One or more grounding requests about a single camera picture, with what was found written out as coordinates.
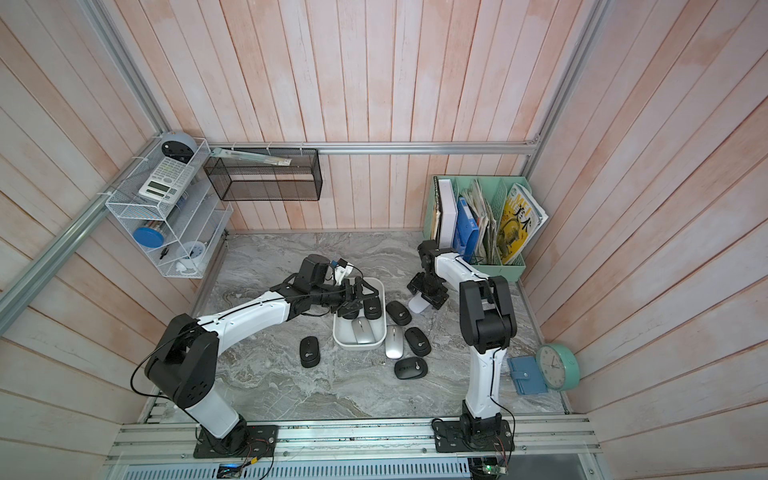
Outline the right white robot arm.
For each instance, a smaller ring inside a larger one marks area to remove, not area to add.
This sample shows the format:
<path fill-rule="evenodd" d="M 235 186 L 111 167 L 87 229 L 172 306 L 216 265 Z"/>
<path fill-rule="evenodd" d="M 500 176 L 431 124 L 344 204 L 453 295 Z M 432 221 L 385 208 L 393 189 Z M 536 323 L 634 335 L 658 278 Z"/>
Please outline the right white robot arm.
<path fill-rule="evenodd" d="M 470 348 L 470 384 L 459 425 L 466 439 L 499 434 L 503 428 L 499 400 L 500 362 L 516 336 L 517 323 L 509 283 L 467 263 L 451 248 L 435 240 L 419 244 L 422 270 L 408 283 L 413 294 L 409 309 L 420 313 L 440 309 L 451 290 L 458 294 L 459 327 Z"/>

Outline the white mouse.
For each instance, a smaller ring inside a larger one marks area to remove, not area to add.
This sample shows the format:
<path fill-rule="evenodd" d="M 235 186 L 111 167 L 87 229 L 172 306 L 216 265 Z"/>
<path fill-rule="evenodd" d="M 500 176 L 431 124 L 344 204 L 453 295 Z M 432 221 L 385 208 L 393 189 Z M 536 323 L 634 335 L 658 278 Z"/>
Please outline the white mouse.
<path fill-rule="evenodd" d="M 422 293 L 417 293 L 408 302 L 408 308 L 413 314 L 422 314 L 431 307 L 431 303 L 423 297 Z"/>

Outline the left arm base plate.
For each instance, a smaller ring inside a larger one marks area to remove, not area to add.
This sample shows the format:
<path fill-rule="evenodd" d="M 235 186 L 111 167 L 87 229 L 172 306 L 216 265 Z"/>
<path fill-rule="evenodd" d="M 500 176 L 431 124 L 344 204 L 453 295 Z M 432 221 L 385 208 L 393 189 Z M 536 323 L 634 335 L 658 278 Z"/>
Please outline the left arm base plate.
<path fill-rule="evenodd" d="M 193 457 L 195 459 L 271 457 L 274 454 L 278 429 L 277 425 L 249 425 L 240 418 L 228 434 L 223 438 L 217 438 L 206 428 L 201 427 L 197 432 Z"/>

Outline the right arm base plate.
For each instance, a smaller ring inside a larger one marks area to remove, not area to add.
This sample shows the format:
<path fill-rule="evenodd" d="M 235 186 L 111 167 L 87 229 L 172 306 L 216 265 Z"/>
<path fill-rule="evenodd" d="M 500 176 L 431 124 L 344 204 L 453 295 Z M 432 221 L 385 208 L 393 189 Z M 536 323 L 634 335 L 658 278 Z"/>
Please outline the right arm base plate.
<path fill-rule="evenodd" d="M 452 421 L 434 418 L 430 426 L 438 453 L 515 450 L 511 426 L 500 414 L 485 419 L 467 413 Z"/>

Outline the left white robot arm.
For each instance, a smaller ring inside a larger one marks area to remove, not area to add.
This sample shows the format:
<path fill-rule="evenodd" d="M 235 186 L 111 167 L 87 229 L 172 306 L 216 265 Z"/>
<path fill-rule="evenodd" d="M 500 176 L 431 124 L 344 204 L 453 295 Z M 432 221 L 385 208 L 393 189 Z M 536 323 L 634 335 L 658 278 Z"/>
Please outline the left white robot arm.
<path fill-rule="evenodd" d="M 311 254 L 297 273 L 254 300 L 194 318 L 174 317 L 148 355 L 144 375 L 161 394 L 194 419 L 204 439 L 220 442 L 227 455 L 249 440 L 247 423 L 214 388 L 219 357 L 256 333 L 306 315 L 314 306 L 348 317 L 379 314 L 383 289 L 372 278 L 355 277 L 357 268 Z"/>

